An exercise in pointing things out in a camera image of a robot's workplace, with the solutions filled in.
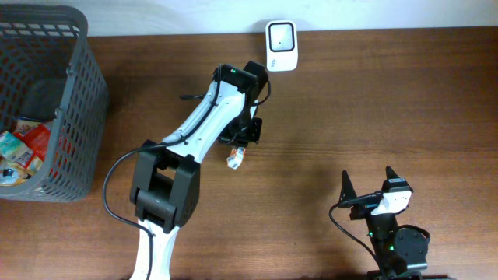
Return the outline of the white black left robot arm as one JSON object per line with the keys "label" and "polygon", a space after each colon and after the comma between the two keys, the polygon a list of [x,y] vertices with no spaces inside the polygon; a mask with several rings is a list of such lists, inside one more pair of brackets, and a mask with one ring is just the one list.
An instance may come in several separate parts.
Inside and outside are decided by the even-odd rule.
{"label": "white black left robot arm", "polygon": [[130,202],[143,230],[133,279],[168,279],[177,234],[192,216],[200,195],[201,163],[215,142],[232,147],[236,168],[245,149],[257,143],[262,120],[258,99],[270,82],[264,65],[221,65],[201,103],[162,142],[147,140],[138,154]]}

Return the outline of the cream bee snack bag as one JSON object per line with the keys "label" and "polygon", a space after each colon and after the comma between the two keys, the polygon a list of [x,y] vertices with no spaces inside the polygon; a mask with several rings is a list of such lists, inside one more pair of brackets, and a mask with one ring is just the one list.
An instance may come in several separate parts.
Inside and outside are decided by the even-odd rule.
{"label": "cream bee snack bag", "polygon": [[31,174],[27,173],[22,168],[12,165],[5,159],[1,160],[0,176],[2,187],[13,187],[23,184],[32,177]]}

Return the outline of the red snack bag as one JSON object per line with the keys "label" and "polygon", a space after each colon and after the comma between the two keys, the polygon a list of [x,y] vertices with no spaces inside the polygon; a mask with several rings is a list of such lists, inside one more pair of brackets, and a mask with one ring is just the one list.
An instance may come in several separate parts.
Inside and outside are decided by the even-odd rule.
{"label": "red snack bag", "polygon": [[39,159],[44,161],[51,137],[52,124],[53,121],[37,122],[19,120],[13,134],[26,144]]}

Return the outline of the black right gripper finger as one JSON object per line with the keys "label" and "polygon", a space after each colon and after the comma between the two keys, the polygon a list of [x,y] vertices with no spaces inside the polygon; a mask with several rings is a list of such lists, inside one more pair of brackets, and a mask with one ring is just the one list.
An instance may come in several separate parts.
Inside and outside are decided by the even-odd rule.
{"label": "black right gripper finger", "polygon": [[396,172],[390,166],[386,166],[385,173],[386,173],[387,181],[389,183],[405,182],[405,178],[397,175]]}
{"label": "black right gripper finger", "polygon": [[339,203],[346,203],[352,199],[357,198],[356,192],[349,178],[347,170],[342,171],[342,184],[341,193],[339,195]]}

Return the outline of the green tissue pack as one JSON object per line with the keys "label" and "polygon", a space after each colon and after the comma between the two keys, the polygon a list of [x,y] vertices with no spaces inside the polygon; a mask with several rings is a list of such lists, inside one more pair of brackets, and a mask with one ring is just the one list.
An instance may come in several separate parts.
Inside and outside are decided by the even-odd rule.
{"label": "green tissue pack", "polygon": [[28,169],[34,158],[34,152],[16,136],[8,131],[1,133],[1,156],[11,163]]}

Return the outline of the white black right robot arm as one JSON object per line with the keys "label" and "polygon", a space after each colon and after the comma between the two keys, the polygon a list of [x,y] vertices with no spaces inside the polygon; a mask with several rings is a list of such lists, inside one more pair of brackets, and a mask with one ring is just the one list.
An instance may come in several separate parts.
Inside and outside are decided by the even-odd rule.
{"label": "white black right robot arm", "polygon": [[398,224],[396,216],[409,207],[413,189],[390,166],[385,173],[386,180],[379,191],[359,196],[344,170],[338,203],[331,208],[347,208],[352,221],[366,222],[372,247],[343,227],[338,228],[373,257],[378,269],[368,271],[368,279],[421,279],[422,271],[428,267],[430,234],[417,226]]}

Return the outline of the orange juice carton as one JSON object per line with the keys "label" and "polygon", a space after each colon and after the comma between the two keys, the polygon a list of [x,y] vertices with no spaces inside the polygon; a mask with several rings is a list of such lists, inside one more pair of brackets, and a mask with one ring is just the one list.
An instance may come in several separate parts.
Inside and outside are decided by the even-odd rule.
{"label": "orange juice carton", "polygon": [[244,160],[246,149],[244,147],[233,147],[226,159],[227,166],[236,170]]}

